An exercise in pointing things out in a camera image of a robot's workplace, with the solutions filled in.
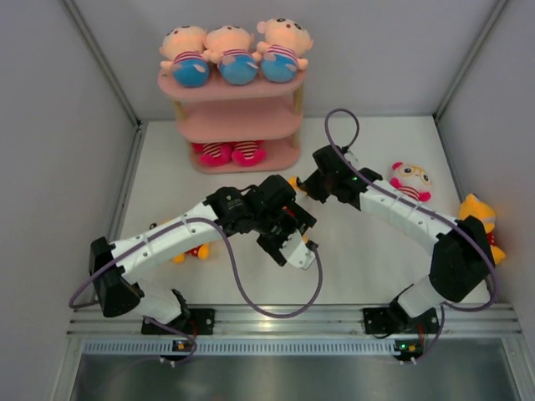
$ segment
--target shelf tier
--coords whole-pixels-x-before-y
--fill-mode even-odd
[[[242,167],[234,162],[218,167],[210,167],[199,163],[199,155],[190,154],[191,163],[202,173],[221,174],[221,173],[247,173],[252,171],[275,171],[284,170],[294,165],[301,154],[299,147],[292,147],[291,138],[281,140],[268,140],[262,147],[266,150],[266,159],[253,167]]]
[[[296,132],[303,122],[299,102],[288,95],[174,105],[178,131],[200,144],[279,140]]]
[[[250,84],[230,85],[217,70],[212,70],[208,82],[200,88],[180,86],[172,74],[161,70],[158,74],[158,86],[169,98],[179,102],[206,102],[212,100],[271,98],[291,94],[299,88],[306,72],[300,71],[295,79],[285,84],[275,84],[257,76]]]

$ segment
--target blue plush body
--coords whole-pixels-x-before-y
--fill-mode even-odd
[[[204,72],[197,70],[195,68],[196,65],[203,67]],[[200,59],[180,61],[175,64],[175,67],[178,67],[173,71],[176,82],[186,88],[196,88],[204,85],[208,80],[208,75],[210,75],[208,63]]]
[[[277,83],[285,83],[291,81],[297,75],[298,66],[290,57],[282,56],[281,54],[274,54],[274,60],[262,60],[261,69],[264,77],[267,80]],[[288,65],[295,66],[292,71]]]
[[[251,55],[239,54],[234,57],[234,61],[229,64],[220,63],[219,71],[222,77],[232,85],[249,84],[258,74],[258,68]]]

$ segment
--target plush toy face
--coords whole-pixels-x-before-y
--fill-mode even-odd
[[[225,25],[207,34],[205,47],[214,52],[224,52],[239,48],[249,50],[254,41],[254,33],[249,33],[243,28]]]
[[[162,56],[172,60],[178,54],[186,51],[202,52],[204,50],[203,42],[205,37],[206,31],[200,27],[186,25],[175,28],[164,38],[160,53]]]
[[[418,201],[426,202],[431,198],[431,178],[424,169],[400,161],[392,169],[392,186]]]
[[[261,21],[257,25],[259,33],[263,33],[266,42],[279,44],[292,49],[298,56],[302,56],[311,49],[313,40],[308,31],[291,19],[274,18],[269,21]]]

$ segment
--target white floor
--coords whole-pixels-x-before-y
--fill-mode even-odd
[[[352,148],[360,166],[385,176],[398,160],[421,165],[434,181],[429,207],[456,215],[459,202],[431,117],[368,117],[360,121],[360,137]],[[304,120],[301,159],[279,174],[306,178],[312,173],[315,166],[311,154],[328,143],[323,124],[323,119]],[[354,123],[346,118],[333,119],[332,131],[335,140],[345,145],[354,133]],[[174,122],[149,123],[122,237],[146,231],[152,222],[188,211],[221,186],[243,188],[260,183],[270,174],[204,175],[192,168],[187,152]],[[336,200],[321,205],[307,199],[302,205],[318,219],[308,234],[319,244],[324,264],[324,287],[317,303],[387,303],[428,273],[430,257],[378,218],[340,205]],[[337,241],[333,231],[337,231]],[[316,286],[316,266],[307,271],[280,267],[262,251],[256,239],[253,233],[231,239],[249,296],[260,304],[306,302]],[[191,304],[244,303],[221,242],[212,244],[209,260],[190,257],[180,265],[169,262],[150,279],[180,290]],[[485,302],[488,298],[488,291],[481,284],[465,302]]]

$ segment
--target plush toy head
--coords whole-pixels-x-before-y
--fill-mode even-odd
[[[485,226],[485,232],[488,234],[496,225],[496,212],[486,203],[479,200],[474,194],[466,197],[461,203],[459,218],[465,220],[468,216],[474,216]]]
[[[266,42],[269,44],[290,48],[299,57],[310,50],[313,45],[308,31],[291,19],[274,18],[261,21],[257,25],[257,30],[265,35]]]
[[[417,201],[427,202],[431,199],[431,178],[417,165],[398,161],[392,166],[390,184]]]
[[[175,28],[164,38],[160,53],[167,59],[173,60],[178,54],[187,51],[202,52],[205,37],[206,31],[200,27],[186,25]]]
[[[235,48],[249,50],[253,41],[254,33],[249,33],[240,27],[225,25],[209,32],[204,45],[213,52],[222,53]]]

